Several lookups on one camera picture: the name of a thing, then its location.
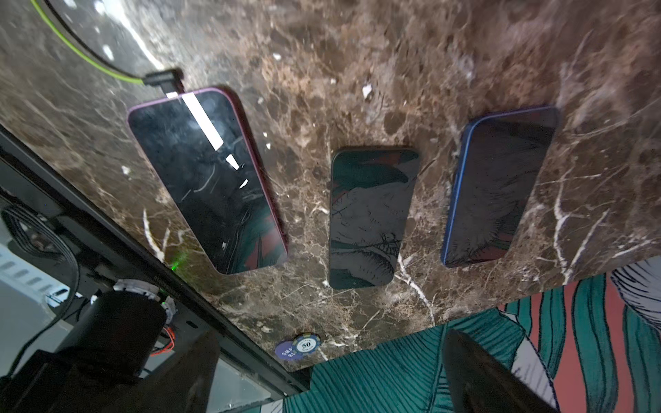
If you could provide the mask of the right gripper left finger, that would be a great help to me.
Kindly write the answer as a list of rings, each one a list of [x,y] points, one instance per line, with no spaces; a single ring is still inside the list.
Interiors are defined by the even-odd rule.
[[[120,412],[205,412],[220,356],[207,331],[118,399]]]

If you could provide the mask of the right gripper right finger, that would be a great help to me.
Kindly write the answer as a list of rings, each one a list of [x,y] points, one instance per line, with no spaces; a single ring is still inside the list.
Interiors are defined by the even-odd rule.
[[[553,412],[469,335],[450,330],[442,360],[455,412]]]

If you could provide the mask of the green wired earphones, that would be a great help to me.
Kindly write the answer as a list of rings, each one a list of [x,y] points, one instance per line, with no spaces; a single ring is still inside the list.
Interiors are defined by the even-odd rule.
[[[65,19],[58,13],[50,1],[30,2],[52,33],[75,55],[84,60],[98,72],[103,73],[115,80],[126,84],[148,86],[161,89],[163,94],[172,98],[185,92],[183,86],[183,74],[178,68],[162,69],[138,76],[132,72],[125,71],[113,65],[108,56],[103,57],[90,46],[88,46],[74,30],[72,30]]]

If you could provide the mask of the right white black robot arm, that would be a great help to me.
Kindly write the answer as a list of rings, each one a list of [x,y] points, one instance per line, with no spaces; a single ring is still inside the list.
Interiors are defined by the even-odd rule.
[[[203,412],[230,339],[214,330],[143,375],[165,310],[127,291],[103,294],[53,352],[36,351],[1,380],[4,412]],[[442,339],[456,412],[549,412],[552,407],[468,335]]]

